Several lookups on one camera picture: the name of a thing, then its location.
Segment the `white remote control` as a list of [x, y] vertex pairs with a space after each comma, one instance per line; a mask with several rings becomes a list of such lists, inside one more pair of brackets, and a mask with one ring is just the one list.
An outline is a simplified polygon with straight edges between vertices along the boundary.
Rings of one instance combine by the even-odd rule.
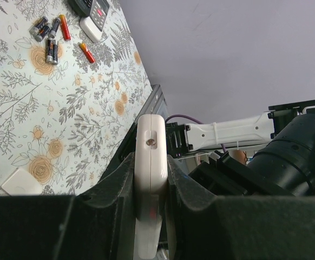
[[168, 183], [165, 121], [145, 114], [137, 123], [134, 163], [136, 249], [140, 258], [156, 255]]

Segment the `white battery cover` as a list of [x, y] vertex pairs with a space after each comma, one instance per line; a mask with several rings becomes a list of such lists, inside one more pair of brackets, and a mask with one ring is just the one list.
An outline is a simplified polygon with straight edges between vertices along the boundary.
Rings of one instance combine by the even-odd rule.
[[1, 189], [10, 196], [37, 196], [43, 186], [28, 171], [16, 168], [1, 184]]

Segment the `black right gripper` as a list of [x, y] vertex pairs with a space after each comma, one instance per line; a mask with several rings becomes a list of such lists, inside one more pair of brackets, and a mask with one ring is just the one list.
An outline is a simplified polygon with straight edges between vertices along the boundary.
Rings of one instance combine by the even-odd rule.
[[190, 177], [217, 196], [315, 196], [315, 114], [294, 118], [247, 165], [228, 153]]

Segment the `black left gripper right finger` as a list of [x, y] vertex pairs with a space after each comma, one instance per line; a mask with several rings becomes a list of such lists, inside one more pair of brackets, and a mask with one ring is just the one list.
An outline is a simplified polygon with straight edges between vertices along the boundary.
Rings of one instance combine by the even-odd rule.
[[170, 259], [315, 259], [315, 197], [216, 196], [168, 158]]

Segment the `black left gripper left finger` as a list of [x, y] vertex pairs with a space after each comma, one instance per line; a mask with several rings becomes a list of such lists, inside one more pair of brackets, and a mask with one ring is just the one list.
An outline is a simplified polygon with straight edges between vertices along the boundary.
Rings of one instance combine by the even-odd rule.
[[0, 259], [132, 259], [134, 161], [78, 196], [0, 197]]

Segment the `black battery single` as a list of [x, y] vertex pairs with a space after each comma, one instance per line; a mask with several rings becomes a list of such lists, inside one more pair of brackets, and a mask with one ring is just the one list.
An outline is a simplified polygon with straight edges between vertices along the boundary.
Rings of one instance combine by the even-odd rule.
[[58, 41], [52, 38], [47, 39], [45, 61], [48, 64], [58, 64]]

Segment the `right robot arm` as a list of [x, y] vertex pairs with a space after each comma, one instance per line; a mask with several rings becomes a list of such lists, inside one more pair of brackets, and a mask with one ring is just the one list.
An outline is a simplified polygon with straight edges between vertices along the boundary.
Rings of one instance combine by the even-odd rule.
[[174, 158], [212, 152], [192, 178], [216, 195], [315, 196], [315, 102], [277, 105], [251, 118], [168, 123]]

